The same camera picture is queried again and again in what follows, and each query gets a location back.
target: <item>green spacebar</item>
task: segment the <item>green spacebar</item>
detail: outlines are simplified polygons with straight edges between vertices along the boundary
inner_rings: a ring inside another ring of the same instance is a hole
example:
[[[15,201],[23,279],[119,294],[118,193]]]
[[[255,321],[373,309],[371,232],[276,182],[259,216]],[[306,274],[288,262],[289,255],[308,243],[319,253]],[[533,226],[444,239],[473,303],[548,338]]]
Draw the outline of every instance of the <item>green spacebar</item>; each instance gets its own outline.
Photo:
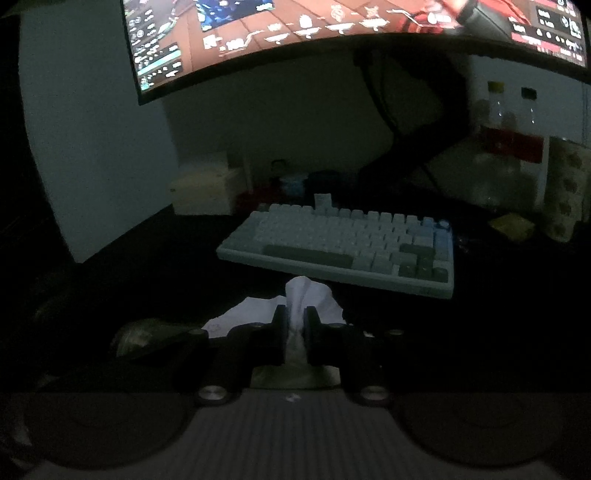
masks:
[[[328,265],[330,267],[351,268],[353,263],[353,257],[350,255],[320,252],[318,250],[308,250],[307,248],[282,247],[281,245],[266,245],[262,253],[269,257],[299,260],[300,262]]]

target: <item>mechanical keyboard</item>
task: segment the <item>mechanical keyboard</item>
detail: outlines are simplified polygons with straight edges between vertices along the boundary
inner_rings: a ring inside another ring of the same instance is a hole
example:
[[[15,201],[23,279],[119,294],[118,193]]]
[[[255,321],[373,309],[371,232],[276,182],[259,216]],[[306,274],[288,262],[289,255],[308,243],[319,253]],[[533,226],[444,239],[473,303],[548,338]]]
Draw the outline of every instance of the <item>mechanical keyboard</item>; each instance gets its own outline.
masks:
[[[252,212],[216,252],[254,267],[449,299],[452,239],[446,220],[274,203]]]

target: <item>monitor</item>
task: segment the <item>monitor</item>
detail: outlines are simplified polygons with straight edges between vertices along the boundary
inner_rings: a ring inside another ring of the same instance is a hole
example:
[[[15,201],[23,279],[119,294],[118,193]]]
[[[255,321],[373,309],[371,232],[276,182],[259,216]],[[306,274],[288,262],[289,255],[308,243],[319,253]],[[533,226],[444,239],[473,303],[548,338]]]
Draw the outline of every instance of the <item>monitor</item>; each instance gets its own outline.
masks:
[[[265,61],[398,43],[505,57],[587,79],[571,0],[122,0],[141,103]]]

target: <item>screw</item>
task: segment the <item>screw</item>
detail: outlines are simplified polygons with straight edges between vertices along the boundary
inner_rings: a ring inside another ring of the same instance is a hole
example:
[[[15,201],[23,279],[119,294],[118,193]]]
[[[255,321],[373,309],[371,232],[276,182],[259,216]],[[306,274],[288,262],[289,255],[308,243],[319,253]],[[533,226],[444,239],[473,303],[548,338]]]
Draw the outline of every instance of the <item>screw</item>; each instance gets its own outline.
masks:
[[[220,401],[226,398],[228,391],[219,385],[208,385],[199,390],[199,397],[209,401]]]
[[[361,389],[361,396],[368,401],[384,401],[388,398],[389,392],[379,385],[370,385]]]

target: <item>video game screen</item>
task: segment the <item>video game screen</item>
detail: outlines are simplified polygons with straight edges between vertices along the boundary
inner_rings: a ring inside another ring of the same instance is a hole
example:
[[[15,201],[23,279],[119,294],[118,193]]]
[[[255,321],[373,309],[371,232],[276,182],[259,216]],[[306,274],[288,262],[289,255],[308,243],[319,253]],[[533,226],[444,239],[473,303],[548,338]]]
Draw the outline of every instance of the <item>video game screen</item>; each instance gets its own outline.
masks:
[[[227,59],[341,35],[505,40],[586,67],[570,0],[122,0],[143,92]]]

